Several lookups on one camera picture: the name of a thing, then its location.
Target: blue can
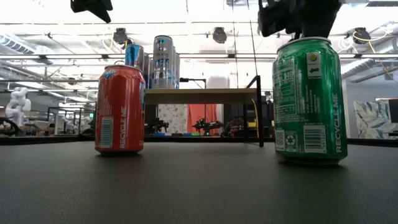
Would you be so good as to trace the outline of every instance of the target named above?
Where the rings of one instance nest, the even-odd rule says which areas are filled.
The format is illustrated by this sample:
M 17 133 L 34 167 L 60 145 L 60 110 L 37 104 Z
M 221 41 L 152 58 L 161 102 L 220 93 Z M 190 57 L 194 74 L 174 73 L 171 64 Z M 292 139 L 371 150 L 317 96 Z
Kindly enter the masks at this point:
M 140 45 L 129 44 L 126 47 L 125 65 L 144 71 L 144 48 Z

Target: black tabletop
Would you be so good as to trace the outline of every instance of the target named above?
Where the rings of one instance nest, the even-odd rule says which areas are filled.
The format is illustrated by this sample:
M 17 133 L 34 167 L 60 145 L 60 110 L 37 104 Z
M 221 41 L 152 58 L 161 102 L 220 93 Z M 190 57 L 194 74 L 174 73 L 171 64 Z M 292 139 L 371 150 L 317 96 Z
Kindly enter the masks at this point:
M 349 146 L 333 168 L 273 144 L 93 142 L 0 147 L 0 223 L 398 223 L 398 149 Z

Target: nutrition label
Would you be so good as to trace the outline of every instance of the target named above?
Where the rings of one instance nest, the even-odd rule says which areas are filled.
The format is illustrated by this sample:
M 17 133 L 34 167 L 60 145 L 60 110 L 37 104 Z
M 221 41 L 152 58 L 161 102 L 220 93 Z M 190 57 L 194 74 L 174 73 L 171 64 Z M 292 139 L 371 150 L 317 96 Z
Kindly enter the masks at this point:
M 274 100 L 275 114 L 292 115 L 297 114 L 296 107 L 296 83 L 294 75 L 293 59 L 274 63 Z

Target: orange curtain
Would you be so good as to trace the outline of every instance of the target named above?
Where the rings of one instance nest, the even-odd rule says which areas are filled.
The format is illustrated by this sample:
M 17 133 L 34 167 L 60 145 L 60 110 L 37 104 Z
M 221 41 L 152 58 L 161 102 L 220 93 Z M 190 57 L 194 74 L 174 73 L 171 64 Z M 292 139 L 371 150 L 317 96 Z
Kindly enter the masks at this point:
M 205 118 L 205 105 L 188 105 L 187 132 L 197 133 L 196 128 L 192 127 L 201 118 Z M 216 104 L 206 105 L 206 122 L 217 121 Z M 210 135 L 218 134 L 218 129 L 210 130 Z

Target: ceiling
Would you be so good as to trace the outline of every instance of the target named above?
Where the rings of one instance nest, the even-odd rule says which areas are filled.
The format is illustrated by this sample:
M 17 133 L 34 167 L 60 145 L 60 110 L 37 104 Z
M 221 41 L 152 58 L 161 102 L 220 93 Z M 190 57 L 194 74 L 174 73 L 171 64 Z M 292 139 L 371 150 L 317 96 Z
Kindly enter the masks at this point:
M 112 23 L 105 24 L 89 12 L 74 14 L 69 1 L 54 0 L 13 0 L 7 2 L 7 10 L 0 14 L 0 34 L 14 35 L 22 42 L 35 46 L 38 54 L 116 54 L 121 53 L 118 44 L 112 43 L 112 34 L 116 28 L 126 28 L 129 38 L 142 45 L 145 52 L 152 53 L 153 39 L 156 35 L 169 35 L 179 53 L 276 53 L 277 49 L 287 43 L 291 36 L 284 32 L 280 36 L 272 35 L 263 38 L 257 34 L 257 1 L 235 1 L 232 8 L 230 0 L 168 0 L 137 1 L 112 0 L 113 11 L 109 12 Z M 329 39 L 332 47 L 341 53 L 357 50 L 365 52 L 369 45 L 353 44 L 346 50 L 342 45 L 349 45 L 345 40 L 346 33 L 355 27 L 365 27 L 372 31 L 372 38 L 384 36 L 373 42 L 384 42 L 398 33 L 397 24 L 380 29 L 387 22 L 398 22 L 398 7 L 366 7 L 367 1 L 358 4 L 344 4 L 336 18 Z M 217 44 L 211 33 L 215 27 L 224 27 L 228 38 L 225 44 Z M 10 61 L 16 65 L 44 74 L 44 65 L 34 61 Z M 94 78 L 103 72 L 104 65 L 111 65 L 114 60 L 54 60 L 48 68 L 52 78 Z M 74 63 L 92 66 L 59 66 Z M 209 63 L 205 60 L 184 60 L 181 73 L 183 76 L 208 75 Z M 234 85 L 244 87 L 256 74 L 254 62 L 222 62 L 221 70 L 226 75 L 233 75 Z M 271 69 L 269 62 L 257 63 L 257 73 L 262 75 L 262 84 L 269 88 Z M 369 75 L 369 71 L 359 73 L 349 80 Z M 381 82 L 381 77 L 366 82 Z M 81 83 L 75 86 L 63 85 L 64 88 L 95 87 L 96 83 Z

